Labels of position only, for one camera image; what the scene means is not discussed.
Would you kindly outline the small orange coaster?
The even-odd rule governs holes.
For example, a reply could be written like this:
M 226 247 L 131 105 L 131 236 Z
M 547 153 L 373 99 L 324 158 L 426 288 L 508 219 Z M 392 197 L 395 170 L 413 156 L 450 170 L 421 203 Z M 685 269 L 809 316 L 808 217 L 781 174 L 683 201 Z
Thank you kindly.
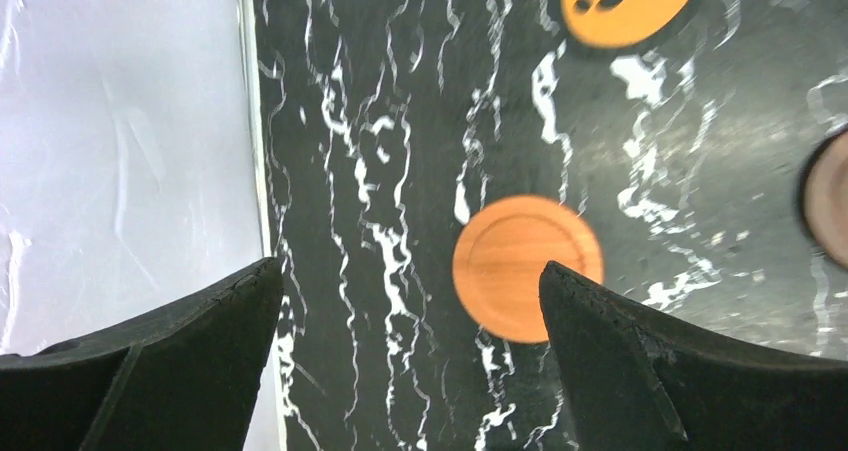
M 692 0 L 560 0 L 566 29 L 589 48 L 636 46 L 667 27 Z

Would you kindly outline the dark brown coaster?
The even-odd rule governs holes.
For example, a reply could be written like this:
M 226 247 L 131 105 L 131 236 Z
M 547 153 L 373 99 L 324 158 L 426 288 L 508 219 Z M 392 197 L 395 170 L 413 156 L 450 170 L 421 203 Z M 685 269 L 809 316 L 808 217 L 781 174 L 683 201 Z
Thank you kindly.
M 825 255 L 847 268 L 847 127 L 826 138 L 809 157 L 799 183 L 806 232 Z

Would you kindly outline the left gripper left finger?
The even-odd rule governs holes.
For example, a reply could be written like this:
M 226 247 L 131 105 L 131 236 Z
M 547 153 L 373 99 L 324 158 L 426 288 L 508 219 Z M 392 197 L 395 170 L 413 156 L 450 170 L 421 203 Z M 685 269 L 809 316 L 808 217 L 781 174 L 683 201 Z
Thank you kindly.
M 272 257 L 111 327 L 1 359 L 5 450 L 239 450 L 284 295 Z

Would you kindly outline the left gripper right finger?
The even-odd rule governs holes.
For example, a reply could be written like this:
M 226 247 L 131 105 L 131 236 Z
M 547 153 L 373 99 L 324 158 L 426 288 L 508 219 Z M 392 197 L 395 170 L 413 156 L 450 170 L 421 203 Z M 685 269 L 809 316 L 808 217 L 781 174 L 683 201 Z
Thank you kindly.
M 583 450 L 843 450 L 847 365 L 730 338 L 557 262 L 540 307 Z

